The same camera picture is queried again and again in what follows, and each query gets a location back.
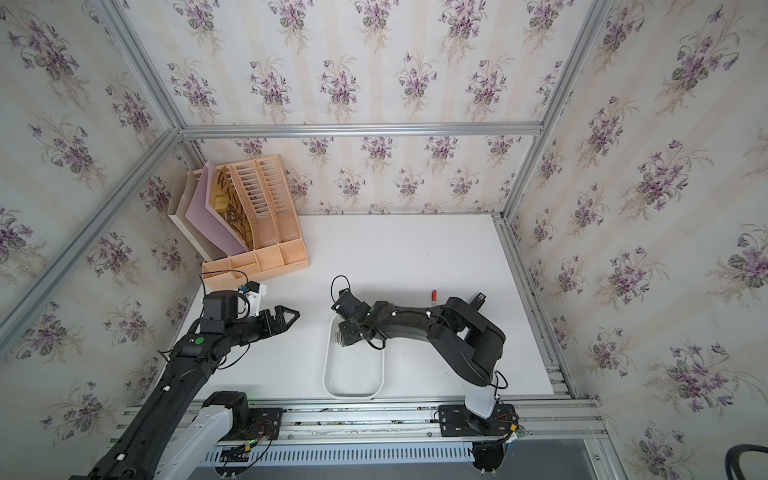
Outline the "white plastic storage box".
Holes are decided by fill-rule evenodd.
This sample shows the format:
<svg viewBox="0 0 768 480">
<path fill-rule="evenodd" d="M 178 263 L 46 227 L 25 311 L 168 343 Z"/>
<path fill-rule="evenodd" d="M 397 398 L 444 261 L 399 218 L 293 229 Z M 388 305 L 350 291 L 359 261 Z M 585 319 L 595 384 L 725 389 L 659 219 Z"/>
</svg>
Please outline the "white plastic storage box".
<svg viewBox="0 0 768 480">
<path fill-rule="evenodd" d="M 329 324 L 322 386 L 337 400 L 371 400 L 385 383 L 385 352 L 365 341 L 343 346 L 340 323 L 341 318 L 334 315 Z"/>
</svg>

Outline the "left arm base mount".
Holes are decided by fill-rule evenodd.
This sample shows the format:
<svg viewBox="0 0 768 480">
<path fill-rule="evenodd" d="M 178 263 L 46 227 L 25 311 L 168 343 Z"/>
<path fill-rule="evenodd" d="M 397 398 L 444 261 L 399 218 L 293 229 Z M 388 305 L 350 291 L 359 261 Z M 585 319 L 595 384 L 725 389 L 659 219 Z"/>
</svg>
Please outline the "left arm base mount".
<svg viewBox="0 0 768 480">
<path fill-rule="evenodd" d="M 235 478 L 263 455 L 253 455 L 259 442 L 279 436 L 281 408 L 252 408 L 245 393 L 217 391 L 202 404 L 192 422 L 173 440 L 155 469 L 157 479 L 187 479 L 214 447 L 229 441 L 211 461 L 222 478 Z"/>
</svg>

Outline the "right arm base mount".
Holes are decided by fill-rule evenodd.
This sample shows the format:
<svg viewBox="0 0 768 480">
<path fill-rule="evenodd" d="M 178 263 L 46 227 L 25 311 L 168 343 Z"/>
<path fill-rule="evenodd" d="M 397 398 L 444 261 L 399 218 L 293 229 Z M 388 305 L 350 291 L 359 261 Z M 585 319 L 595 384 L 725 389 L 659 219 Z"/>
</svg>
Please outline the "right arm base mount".
<svg viewBox="0 0 768 480">
<path fill-rule="evenodd" d="M 472 466 L 481 474 L 496 475 L 509 446 L 528 435 L 515 407 L 502 400 L 500 392 L 508 384 L 499 380 L 470 392 L 461 404 L 440 405 L 436 413 L 442 437 L 473 438 Z"/>
</svg>

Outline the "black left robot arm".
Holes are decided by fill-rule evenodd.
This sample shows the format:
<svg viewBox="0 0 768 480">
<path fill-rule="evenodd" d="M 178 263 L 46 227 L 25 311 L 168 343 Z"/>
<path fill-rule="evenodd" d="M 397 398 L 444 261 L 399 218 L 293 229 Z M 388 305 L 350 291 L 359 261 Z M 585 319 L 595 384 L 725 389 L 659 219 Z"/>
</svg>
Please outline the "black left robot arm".
<svg viewBox="0 0 768 480">
<path fill-rule="evenodd" d="M 246 395 L 224 391 L 205 401 L 182 434 L 176 432 L 195 396 L 233 348 L 281 335 L 299 319 L 299 311 L 283 305 L 262 309 L 262 297 L 255 282 L 203 297 L 200 317 L 173 346 L 154 390 L 88 478 L 187 479 L 220 440 L 252 426 Z"/>
</svg>

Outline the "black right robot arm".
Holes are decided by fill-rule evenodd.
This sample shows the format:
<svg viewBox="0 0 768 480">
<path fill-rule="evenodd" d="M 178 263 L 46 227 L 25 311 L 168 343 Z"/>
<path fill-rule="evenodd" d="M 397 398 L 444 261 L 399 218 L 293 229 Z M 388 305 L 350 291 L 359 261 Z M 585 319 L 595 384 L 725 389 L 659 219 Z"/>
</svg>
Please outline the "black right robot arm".
<svg viewBox="0 0 768 480">
<path fill-rule="evenodd" d="M 481 313 L 485 301 L 486 296 L 479 293 L 469 302 L 450 297 L 443 304 L 425 308 L 388 301 L 370 305 L 346 288 L 340 291 L 332 310 L 341 319 L 341 346 L 365 342 L 381 351 L 392 339 L 427 342 L 459 377 L 486 387 L 494 383 L 506 336 Z"/>
</svg>

